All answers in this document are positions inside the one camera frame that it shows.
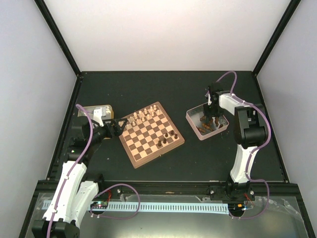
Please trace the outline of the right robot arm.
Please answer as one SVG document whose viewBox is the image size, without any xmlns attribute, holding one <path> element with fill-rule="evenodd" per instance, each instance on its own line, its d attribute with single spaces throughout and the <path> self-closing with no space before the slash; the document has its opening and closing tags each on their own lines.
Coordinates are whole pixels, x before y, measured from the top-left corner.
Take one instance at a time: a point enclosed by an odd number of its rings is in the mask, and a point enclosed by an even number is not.
<svg viewBox="0 0 317 238">
<path fill-rule="evenodd" d="M 249 190 L 253 162 L 257 152 L 270 141 L 271 129 L 261 105 L 251 104 L 227 91 L 209 91 L 206 98 L 208 102 L 204 104 L 204 115 L 207 118 L 220 117 L 224 110 L 234 115 L 237 152 L 225 194 L 230 200 L 237 200 Z"/>
</svg>

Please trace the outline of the pink-rimmed metal tin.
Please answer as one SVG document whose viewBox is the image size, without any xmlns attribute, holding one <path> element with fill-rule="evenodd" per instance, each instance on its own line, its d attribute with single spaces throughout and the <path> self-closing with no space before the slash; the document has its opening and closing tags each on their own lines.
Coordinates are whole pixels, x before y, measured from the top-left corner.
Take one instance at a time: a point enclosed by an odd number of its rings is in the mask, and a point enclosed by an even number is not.
<svg viewBox="0 0 317 238">
<path fill-rule="evenodd" d="M 229 121 L 225 116 L 208 118 L 204 114 L 205 105 L 207 103 L 191 108 L 186 112 L 186 120 L 201 141 L 227 130 L 229 126 Z"/>
</svg>

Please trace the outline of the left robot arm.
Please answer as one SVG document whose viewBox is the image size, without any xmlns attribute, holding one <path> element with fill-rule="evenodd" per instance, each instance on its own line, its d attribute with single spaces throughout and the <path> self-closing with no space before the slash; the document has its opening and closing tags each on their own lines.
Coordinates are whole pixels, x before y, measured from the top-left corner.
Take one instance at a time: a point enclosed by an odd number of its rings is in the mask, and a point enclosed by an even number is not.
<svg viewBox="0 0 317 238">
<path fill-rule="evenodd" d="M 104 176 L 87 172 L 97 146 L 105 138 L 119 137 L 127 119 L 104 119 L 84 122 L 78 117 L 72 126 L 66 159 L 53 199 L 42 219 L 35 220 L 32 233 L 36 238 L 78 238 L 83 217 L 93 198 L 106 193 Z"/>
</svg>

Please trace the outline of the wooden chess board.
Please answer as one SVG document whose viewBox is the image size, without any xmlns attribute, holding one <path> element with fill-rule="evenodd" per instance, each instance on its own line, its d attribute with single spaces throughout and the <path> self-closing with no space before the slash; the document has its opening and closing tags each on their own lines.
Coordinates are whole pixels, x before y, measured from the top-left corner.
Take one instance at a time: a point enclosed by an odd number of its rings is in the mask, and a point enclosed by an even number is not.
<svg viewBox="0 0 317 238">
<path fill-rule="evenodd" d="M 160 120 L 157 121 L 156 127 L 142 126 L 142 128 L 139 128 L 136 126 L 132 129 L 125 128 L 123 133 L 119 136 L 119 139 L 134 168 L 143 166 L 144 164 L 170 152 L 185 142 L 185 139 L 161 103 L 155 102 L 148 106 L 152 105 L 158 105 L 162 111 L 159 116 Z M 167 139 L 166 144 L 163 144 L 164 138 Z M 159 140 L 162 143 L 161 147 L 158 146 Z"/>
</svg>

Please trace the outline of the small circuit board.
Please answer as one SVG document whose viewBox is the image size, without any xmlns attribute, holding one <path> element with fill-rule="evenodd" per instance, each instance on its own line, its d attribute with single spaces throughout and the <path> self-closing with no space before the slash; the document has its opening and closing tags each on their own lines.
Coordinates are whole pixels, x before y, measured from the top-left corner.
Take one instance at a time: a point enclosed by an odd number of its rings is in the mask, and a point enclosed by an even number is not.
<svg viewBox="0 0 317 238">
<path fill-rule="evenodd" d="M 95 201 L 91 204 L 93 209 L 106 209 L 108 207 L 107 201 Z"/>
</svg>

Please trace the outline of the yellow-rimmed metal tin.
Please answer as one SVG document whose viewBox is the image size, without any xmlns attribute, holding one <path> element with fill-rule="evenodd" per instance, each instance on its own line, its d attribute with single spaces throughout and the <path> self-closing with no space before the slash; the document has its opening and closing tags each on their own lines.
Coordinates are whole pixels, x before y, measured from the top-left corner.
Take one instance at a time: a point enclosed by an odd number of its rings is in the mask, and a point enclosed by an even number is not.
<svg viewBox="0 0 317 238">
<path fill-rule="evenodd" d="M 83 108 L 88 112 L 91 119 L 93 119 L 93 111 L 97 107 L 102 107 L 105 110 L 105 114 L 102 119 L 112 119 L 114 117 L 114 112 L 111 105 L 84 106 Z"/>
</svg>

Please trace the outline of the white chess pieces row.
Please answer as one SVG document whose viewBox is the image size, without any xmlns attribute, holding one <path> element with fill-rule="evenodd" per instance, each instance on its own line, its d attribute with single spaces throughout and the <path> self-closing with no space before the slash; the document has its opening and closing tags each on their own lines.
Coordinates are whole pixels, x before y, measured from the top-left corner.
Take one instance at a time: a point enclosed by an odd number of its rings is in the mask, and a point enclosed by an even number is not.
<svg viewBox="0 0 317 238">
<path fill-rule="evenodd" d="M 142 128 L 142 126 L 156 127 L 161 113 L 162 111 L 158 105 L 147 106 L 127 116 L 128 122 L 125 128 L 132 129 L 136 126 L 139 128 Z"/>
</svg>

